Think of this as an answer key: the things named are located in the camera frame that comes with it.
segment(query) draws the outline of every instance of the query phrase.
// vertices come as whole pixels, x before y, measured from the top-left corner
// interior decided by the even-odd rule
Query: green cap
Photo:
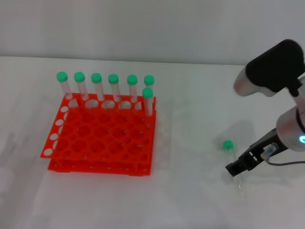
[[[100,83],[102,82],[102,76],[99,73],[93,73],[91,76],[91,80],[93,83]]]
[[[138,83],[138,79],[136,75],[129,75],[127,77],[127,83],[129,85],[136,85]]]
[[[145,85],[153,85],[154,84],[154,77],[152,75],[147,75],[144,77],[144,83]]]
[[[108,76],[108,82],[110,84],[117,84],[119,82],[119,77],[117,74],[110,74]]]
[[[142,90],[142,95],[145,99],[150,99],[153,96],[153,91],[151,88],[144,88]]]
[[[234,142],[232,140],[227,140],[224,142],[224,149],[230,150],[234,148]]]
[[[65,72],[57,73],[56,78],[59,82],[65,82],[68,80],[68,76]]]
[[[74,74],[74,79],[76,82],[81,83],[85,81],[85,75],[82,72],[77,72]]]

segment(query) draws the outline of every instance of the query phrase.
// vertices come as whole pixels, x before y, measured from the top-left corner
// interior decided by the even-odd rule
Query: test tube
[[[113,100],[116,101],[116,102],[121,101],[118,75],[117,74],[110,74],[108,76],[108,82],[111,84]]]
[[[68,76],[65,72],[59,72],[56,75],[58,82],[61,83],[61,88],[66,99],[72,99],[72,92],[68,83]]]
[[[81,99],[87,100],[89,99],[86,84],[85,84],[85,75],[82,72],[77,72],[74,74],[74,79],[77,82],[78,89],[81,93]]]
[[[99,74],[99,73],[92,74],[91,80],[94,83],[97,99],[99,101],[103,101],[105,98],[104,98],[104,90],[103,90],[103,85],[102,85],[102,76],[101,76],[101,74]]]
[[[145,83],[145,87],[148,88],[153,88],[153,84],[154,84],[154,77],[152,75],[147,75],[144,77],[144,83]]]
[[[234,142],[232,140],[227,140],[227,141],[224,141],[223,145],[224,145],[224,150],[229,157],[229,162],[236,161],[237,156],[236,156],[236,151],[235,151],[235,148],[234,148]],[[241,192],[241,194],[243,196],[244,195],[244,192],[243,192],[243,183],[244,183],[243,177],[241,176],[241,174],[239,174],[236,177],[233,177],[233,179],[235,179],[234,183],[237,186],[237,189]]]
[[[130,101],[132,103],[136,103],[138,101],[138,95],[137,95],[137,83],[138,79],[136,75],[129,75],[127,77],[127,83],[129,84],[129,95],[130,95]]]
[[[151,88],[144,88],[142,90],[144,98],[145,115],[152,116],[153,114],[153,91]]]

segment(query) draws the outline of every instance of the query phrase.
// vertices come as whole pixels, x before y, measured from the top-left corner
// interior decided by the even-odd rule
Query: white wall
[[[0,55],[246,63],[305,47],[305,0],[1,0]]]

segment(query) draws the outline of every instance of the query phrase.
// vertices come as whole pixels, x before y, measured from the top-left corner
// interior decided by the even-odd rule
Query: white tabletop
[[[239,97],[242,66],[0,57],[0,224],[2,229],[299,229],[305,166],[260,164],[242,191],[222,179],[232,139],[240,155],[294,106],[286,90]],[[155,76],[157,129],[150,177],[56,173],[40,154],[62,100],[56,73]],[[89,92],[93,85],[87,80]],[[110,87],[105,83],[106,93]],[[274,162],[305,160],[290,150]]]

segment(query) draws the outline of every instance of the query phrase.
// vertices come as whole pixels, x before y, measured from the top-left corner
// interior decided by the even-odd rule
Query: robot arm
[[[275,145],[274,156],[287,149],[305,151],[305,84],[300,77],[305,72],[302,48],[292,40],[284,40],[249,62],[238,75],[234,90],[240,96],[261,92],[273,96],[285,87],[296,106],[281,115],[276,128],[251,145],[237,161],[226,169],[232,176],[252,170],[264,159],[264,148]]]

